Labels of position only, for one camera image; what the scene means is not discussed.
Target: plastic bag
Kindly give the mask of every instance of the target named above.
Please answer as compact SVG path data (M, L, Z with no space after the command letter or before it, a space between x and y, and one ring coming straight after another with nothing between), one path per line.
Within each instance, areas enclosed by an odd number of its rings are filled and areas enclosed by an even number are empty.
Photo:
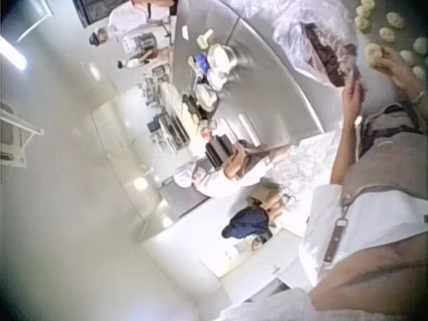
M275 20L292 0L222 0L244 18L260 15L265 19Z
M336 0L286 4L273 22L275 42L298 72L327 86L342 87L353 69L358 43L348 8Z

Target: blue container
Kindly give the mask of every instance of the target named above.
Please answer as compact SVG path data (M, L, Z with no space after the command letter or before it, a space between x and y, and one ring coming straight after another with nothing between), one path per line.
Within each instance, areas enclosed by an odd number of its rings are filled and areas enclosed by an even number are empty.
M200 53L195 56L195 61L196 66L199 66L203 70L203 73L206 75L209 69L207 57L203 53Z

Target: white chef jacket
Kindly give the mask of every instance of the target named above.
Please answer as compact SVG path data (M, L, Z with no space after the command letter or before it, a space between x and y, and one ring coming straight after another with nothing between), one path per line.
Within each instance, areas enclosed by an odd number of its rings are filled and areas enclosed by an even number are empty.
M260 179L272 168L269 157L259 161L242 179L230 180L225 176L223 169L209 173L196 189L209 197L227 197L241 187L251 186L260 182Z
M428 231L428 201L400 191L364 193L348 208L348 225L331 264L324 256L341 214L342 185L315 189L308 226L300 245L303 268L315 286L339 261L351 254Z
M168 7L151 5L151 19L162 20L169 16ZM148 9L144 4L132 5L131 1L125 2L115 8L108 18L108 29L115 30L116 35L124 35L133 29L146 25L148 19Z

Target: ceiling light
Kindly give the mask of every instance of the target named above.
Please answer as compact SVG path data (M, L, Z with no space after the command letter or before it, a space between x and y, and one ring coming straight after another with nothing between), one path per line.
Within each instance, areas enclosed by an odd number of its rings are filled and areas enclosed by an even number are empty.
M93 62L91 62L89 64L89 71L92 75L92 77L94 77L94 79L99 82L101 79L101 74L100 74L100 70L98 69L97 66L95 66L95 64Z
M27 66L26 58L21 55L9 42L0 36L0 53L5 56L19 70Z
M148 182L144 177L137 177L134 180L134 187L137 191L143 191L148 187Z

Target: plastic wrap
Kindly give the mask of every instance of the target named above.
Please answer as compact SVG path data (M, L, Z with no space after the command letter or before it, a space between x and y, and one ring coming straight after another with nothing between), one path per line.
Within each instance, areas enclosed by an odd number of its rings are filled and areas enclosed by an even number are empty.
M292 0L222 0L244 18L260 15L271 21L278 18Z
M266 179L287 186L297 203L304 201L303 194L328 184L339 141L340 130L303 140L289 149Z
M281 15L272 22L274 40L285 51L294 69L327 86L343 86L339 79L345 78L352 70L350 56L355 55L358 43L348 8L336 0L299 0L280 9ZM331 70L338 70L341 77L337 76L337 81L332 81L332 73L328 77L319 53L308 39L309 25L313 27L320 44L331 47L336 55L338 68ZM327 50L328 47L318 48L325 56L332 57ZM334 56L329 59L331 64L335 64L334 60Z

